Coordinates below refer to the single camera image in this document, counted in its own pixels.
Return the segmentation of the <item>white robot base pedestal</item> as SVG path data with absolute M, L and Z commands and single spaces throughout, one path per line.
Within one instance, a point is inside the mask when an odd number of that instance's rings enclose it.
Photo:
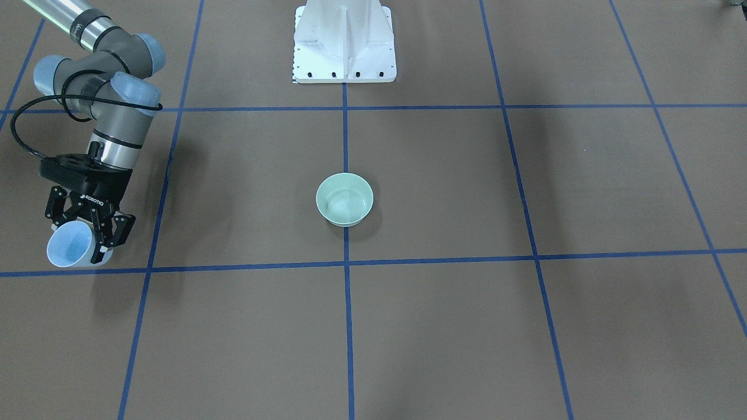
M 295 83 L 397 79 L 392 10 L 379 1 L 307 1 L 294 12 Z

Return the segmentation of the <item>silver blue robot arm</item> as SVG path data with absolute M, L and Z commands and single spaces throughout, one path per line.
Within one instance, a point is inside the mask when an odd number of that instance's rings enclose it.
M 96 267 L 125 244 L 136 218 L 120 211 L 129 181 L 155 115 L 161 92 L 148 79 L 166 62 L 154 37 L 129 34 L 90 2 L 29 1 L 80 48 L 82 59 L 49 55 L 34 69 L 41 96 L 21 106 L 9 127 L 14 140 L 39 159 L 40 175 L 53 181 L 45 216 L 53 234 L 46 256 L 59 268 Z M 83 153 L 45 155 L 23 142 L 20 115 L 54 101 L 76 122 L 94 122 Z

